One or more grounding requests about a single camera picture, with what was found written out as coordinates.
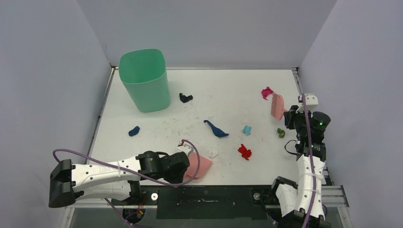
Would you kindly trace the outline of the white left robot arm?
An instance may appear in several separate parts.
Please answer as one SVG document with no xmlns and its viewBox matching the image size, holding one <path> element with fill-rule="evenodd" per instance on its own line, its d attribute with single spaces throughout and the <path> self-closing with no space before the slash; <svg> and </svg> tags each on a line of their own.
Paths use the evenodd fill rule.
<svg viewBox="0 0 403 228">
<path fill-rule="evenodd" d="M 93 164 L 74 164 L 71 159 L 57 161 L 50 174 L 50 208 L 73 205 L 78 200 L 107 198 L 137 204 L 142 198 L 140 181 L 178 186 L 190 166 L 193 149 L 178 152 L 146 151 L 114 162 L 93 160 Z"/>
</svg>

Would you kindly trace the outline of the white scrap near right arm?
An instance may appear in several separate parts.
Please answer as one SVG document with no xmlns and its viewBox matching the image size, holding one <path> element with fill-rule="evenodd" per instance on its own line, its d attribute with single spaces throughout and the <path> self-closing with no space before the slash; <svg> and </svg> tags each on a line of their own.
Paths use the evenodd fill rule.
<svg viewBox="0 0 403 228">
<path fill-rule="evenodd" d="M 294 157 L 293 154 L 290 154 L 290 153 L 288 153 L 288 152 L 283 153 L 283 156 L 284 156 L 286 159 L 292 159 L 292 158 Z"/>
</svg>

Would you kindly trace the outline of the pink plastic hand brush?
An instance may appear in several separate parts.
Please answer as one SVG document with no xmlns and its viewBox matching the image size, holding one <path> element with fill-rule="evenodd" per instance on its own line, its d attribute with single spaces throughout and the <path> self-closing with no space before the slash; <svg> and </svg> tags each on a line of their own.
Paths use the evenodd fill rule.
<svg viewBox="0 0 403 228">
<path fill-rule="evenodd" d="M 284 108 L 284 99 L 282 95 L 273 93 L 270 110 L 271 116 L 277 121 L 280 121 L 283 118 L 284 112 L 287 112 L 287 110 Z"/>
</svg>

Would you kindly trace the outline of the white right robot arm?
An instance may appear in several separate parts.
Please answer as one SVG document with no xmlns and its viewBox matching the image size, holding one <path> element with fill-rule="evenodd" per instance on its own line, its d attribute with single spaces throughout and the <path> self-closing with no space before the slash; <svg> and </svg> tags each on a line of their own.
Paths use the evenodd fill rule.
<svg viewBox="0 0 403 228">
<path fill-rule="evenodd" d="M 284 111 L 285 127 L 295 130 L 298 181 L 278 176 L 269 189 L 269 199 L 280 205 L 270 212 L 279 228 L 330 228 L 322 203 L 322 183 L 325 181 L 326 146 L 323 143 L 330 117 L 322 112 L 298 111 L 291 106 Z"/>
</svg>

